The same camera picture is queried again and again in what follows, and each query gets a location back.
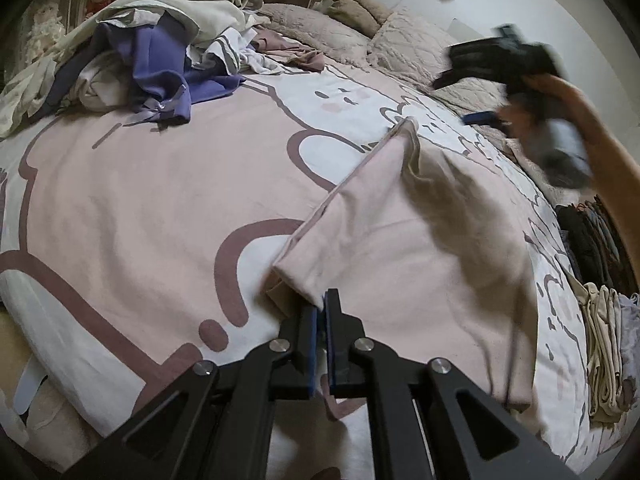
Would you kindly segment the person right forearm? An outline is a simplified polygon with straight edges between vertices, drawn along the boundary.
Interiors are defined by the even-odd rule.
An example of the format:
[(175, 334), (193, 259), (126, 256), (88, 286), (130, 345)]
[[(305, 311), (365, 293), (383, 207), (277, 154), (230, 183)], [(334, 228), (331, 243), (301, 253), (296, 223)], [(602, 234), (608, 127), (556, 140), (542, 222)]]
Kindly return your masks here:
[(593, 188), (611, 214), (634, 273), (639, 275), (639, 165), (605, 127), (586, 96), (570, 88), (570, 102), (584, 138)]

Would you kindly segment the person right hand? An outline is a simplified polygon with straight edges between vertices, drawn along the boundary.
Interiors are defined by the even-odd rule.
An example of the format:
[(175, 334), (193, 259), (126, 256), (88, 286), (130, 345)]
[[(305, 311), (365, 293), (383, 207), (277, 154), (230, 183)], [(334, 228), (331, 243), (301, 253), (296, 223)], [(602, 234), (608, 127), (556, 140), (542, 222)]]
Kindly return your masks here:
[[(549, 74), (524, 76), (523, 82), (533, 93), (560, 103), (561, 115), (575, 126), (582, 118), (582, 92), (566, 80)], [(498, 118), (506, 124), (508, 136), (524, 139), (533, 133), (538, 122), (540, 110), (531, 96), (511, 96), (506, 105), (497, 110)]]

